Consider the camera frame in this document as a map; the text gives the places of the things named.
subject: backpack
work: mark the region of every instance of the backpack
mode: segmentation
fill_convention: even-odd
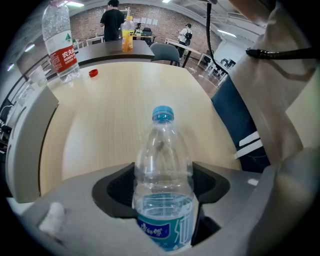
[[[189,33],[189,31],[188,31],[188,29],[186,29],[186,34],[184,35],[184,37],[185,37],[185,45],[186,46],[189,46],[190,45],[190,39],[192,38],[192,34],[191,33]]]

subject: black shirt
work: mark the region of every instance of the black shirt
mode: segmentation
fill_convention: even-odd
[[[104,24],[104,40],[118,40],[119,28],[124,22],[125,16],[121,11],[117,9],[107,10],[100,20],[100,23]]]

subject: yellow bottle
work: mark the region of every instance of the yellow bottle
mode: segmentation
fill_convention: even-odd
[[[134,31],[135,24],[132,21],[132,16],[127,16],[126,21],[122,26],[122,51],[130,52],[134,47]]]

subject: plastic bottle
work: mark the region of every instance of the plastic bottle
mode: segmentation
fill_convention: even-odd
[[[192,162],[168,106],[153,110],[135,168],[133,203],[139,227],[167,252],[191,246],[194,226]]]
[[[67,83],[77,77],[79,65],[71,38],[68,7],[61,0],[52,0],[42,17],[42,35],[52,66]]]
[[[132,16],[127,16],[125,23],[122,25],[122,51],[130,52],[134,47],[135,24]]]

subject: blue label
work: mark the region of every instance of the blue label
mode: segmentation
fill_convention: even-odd
[[[193,208],[186,215],[169,220],[151,219],[138,214],[137,222],[144,233],[158,246],[167,252],[171,252],[191,242],[194,223],[193,215]]]

